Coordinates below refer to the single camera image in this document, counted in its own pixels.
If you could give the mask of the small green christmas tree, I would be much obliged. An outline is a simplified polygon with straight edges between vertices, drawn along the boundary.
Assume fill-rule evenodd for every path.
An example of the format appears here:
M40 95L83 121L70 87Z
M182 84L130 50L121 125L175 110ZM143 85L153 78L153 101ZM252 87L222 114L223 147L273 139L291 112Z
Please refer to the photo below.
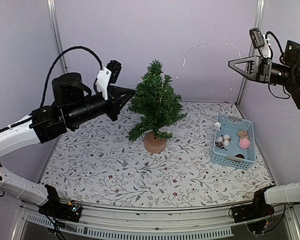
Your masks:
M182 97L172 87L172 77L164 74L163 63L154 59L148 66L128 109L138 114L137 122L128 133L131 142L144 137L144 148L151 154L163 152L173 133L162 130L186 117Z

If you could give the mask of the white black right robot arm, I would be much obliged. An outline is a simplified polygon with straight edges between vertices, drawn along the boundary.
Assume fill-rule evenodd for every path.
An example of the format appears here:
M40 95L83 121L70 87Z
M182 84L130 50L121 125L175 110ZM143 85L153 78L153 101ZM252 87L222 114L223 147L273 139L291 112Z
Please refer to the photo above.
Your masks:
M228 66L249 81L282 86L300 110L300 44L287 41L279 63L272 60L273 51L268 40L256 42L254 47L258 49L258 55L230 60ZM272 185L257 190L252 203L234 207L232 214L245 220L260 218L273 214L274 205L295 203L300 203L300 182Z

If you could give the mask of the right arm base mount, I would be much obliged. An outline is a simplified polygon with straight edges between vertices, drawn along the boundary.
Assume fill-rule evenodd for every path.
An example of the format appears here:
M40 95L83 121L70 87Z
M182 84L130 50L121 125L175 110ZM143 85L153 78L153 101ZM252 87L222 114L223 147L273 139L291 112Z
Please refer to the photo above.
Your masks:
M271 205L254 206L250 204L235 204L228 211L228 216L235 223L246 223L253 235L264 234L273 222L275 210Z

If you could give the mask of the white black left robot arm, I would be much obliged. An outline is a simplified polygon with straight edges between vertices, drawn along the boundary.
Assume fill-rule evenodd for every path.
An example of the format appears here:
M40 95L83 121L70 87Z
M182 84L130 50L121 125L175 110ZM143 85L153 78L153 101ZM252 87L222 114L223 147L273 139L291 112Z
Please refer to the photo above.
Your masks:
M33 110L19 121L0 129L0 158L31 145L43 144L103 114L112 121L135 95L135 90L115 86L118 73L102 69L95 80L95 94L82 82L78 72L52 80L54 102ZM53 217L64 213L56 189L20 177L0 162L0 191L45 208Z

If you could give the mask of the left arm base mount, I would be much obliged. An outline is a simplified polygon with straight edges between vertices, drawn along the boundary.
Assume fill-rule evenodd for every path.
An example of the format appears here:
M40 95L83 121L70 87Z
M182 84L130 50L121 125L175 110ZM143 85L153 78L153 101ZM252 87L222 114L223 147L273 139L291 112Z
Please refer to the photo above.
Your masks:
M82 214L82 205L74 200L64 203L49 200L44 205L38 205L39 212L48 217L78 223Z

